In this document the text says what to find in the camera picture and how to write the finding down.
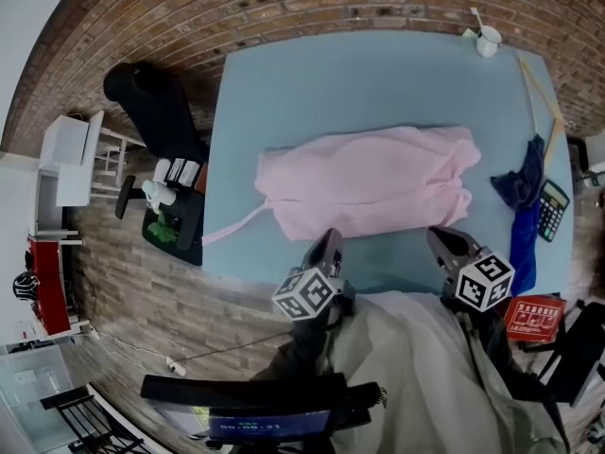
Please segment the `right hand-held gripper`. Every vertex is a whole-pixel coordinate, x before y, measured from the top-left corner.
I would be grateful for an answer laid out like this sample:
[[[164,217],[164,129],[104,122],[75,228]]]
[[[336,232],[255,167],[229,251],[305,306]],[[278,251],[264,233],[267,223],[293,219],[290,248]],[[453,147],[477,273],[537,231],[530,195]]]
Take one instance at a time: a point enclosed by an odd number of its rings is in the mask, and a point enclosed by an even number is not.
[[[426,239],[446,273],[445,297],[486,311],[510,295],[515,269],[501,255],[479,245],[469,234],[448,227],[429,227]]]

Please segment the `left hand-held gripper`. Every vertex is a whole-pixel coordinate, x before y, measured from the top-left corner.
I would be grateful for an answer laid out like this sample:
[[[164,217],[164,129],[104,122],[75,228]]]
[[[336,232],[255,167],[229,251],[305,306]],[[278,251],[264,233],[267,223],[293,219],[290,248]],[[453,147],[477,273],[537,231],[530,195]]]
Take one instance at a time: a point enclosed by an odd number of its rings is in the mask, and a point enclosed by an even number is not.
[[[325,311],[333,310],[339,316],[354,313],[354,288],[339,277],[342,248],[340,231],[328,229],[307,252],[301,265],[291,269],[273,292],[272,302],[289,320],[317,320]]]

